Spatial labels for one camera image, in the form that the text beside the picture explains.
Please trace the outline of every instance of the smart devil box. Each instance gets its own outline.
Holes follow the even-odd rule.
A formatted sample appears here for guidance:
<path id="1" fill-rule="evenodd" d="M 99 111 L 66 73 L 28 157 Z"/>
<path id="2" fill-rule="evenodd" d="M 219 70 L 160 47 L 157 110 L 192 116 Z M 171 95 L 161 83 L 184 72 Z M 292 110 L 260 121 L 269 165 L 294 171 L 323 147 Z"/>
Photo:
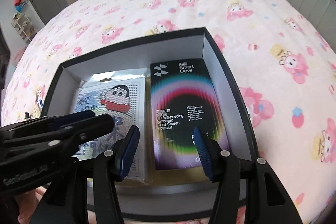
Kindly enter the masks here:
<path id="1" fill-rule="evenodd" d="M 151 64 L 156 170 L 200 166 L 194 128 L 228 149 L 221 109 L 203 59 Z"/>

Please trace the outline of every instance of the pink bedsheet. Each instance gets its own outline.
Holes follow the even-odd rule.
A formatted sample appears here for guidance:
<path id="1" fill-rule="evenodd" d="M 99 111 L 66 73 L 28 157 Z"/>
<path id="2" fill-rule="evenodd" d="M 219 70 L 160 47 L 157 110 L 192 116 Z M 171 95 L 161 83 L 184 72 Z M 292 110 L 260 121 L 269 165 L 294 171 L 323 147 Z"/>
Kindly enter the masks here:
<path id="1" fill-rule="evenodd" d="M 79 0 L 28 46 L 6 91 L 2 125 L 32 112 L 37 89 L 45 96 L 65 60 L 201 26 L 236 78 L 261 155 L 309 222 L 336 188 L 336 55 L 286 0 Z"/>

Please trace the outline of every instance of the white geometric logo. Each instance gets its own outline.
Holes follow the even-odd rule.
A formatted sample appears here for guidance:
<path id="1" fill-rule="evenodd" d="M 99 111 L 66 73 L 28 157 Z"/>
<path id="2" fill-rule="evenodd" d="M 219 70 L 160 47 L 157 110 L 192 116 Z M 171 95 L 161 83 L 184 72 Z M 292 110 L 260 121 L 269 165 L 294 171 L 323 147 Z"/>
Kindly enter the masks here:
<path id="1" fill-rule="evenodd" d="M 166 67 L 167 67 L 166 65 L 162 65 L 162 64 L 160 64 L 160 67 L 159 66 L 154 67 L 154 69 L 160 71 L 160 72 L 154 73 L 154 75 L 160 76 L 160 77 L 161 77 L 161 75 L 166 75 L 168 72 L 165 71 L 165 70 L 162 70 L 162 69 L 165 69 Z"/>

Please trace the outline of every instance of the red shirt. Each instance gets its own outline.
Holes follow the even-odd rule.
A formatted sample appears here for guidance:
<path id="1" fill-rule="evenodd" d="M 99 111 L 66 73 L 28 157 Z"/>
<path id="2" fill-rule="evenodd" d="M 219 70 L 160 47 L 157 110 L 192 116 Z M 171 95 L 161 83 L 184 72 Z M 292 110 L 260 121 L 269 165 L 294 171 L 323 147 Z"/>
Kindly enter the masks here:
<path id="1" fill-rule="evenodd" d="M 131 108 L 130 105 L 116 104 L 103 99 L 100 100 L 100 103 L 102 105 L 106 105 L 106 109 L 108 110 L 114 110 L 122 113 L 126 113 Z"/>

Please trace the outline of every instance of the open box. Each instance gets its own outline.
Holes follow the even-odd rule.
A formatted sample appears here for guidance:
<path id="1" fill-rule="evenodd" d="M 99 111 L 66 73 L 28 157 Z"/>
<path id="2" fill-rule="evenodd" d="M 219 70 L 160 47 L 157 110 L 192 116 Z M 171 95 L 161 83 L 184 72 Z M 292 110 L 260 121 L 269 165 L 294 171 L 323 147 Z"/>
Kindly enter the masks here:
<path id="1" fill-rule="evenodd" d="M 223 115 L 230 151 L 241 159 L 256 159 L 257 144 L 243 98 L 222 53 L 206 28 L 135 38 L 60 64 L 46 95 L 41 115 L 68 114 L 74 92 L 81 80 L 88 81 L 93 74 L 149 68 L 151 63 L 192 58 L 202 58 L 207 66 Z M 216 188 L 217 184 L 210 182 L 116 186 L 125 218 L 153 222 L 209 217 Z M 241 182 L 241 200 L 245 195 L 246 183 Z M 92 209 L 93 205 L 92 182 L 88 182 L 88 208 Z"/>

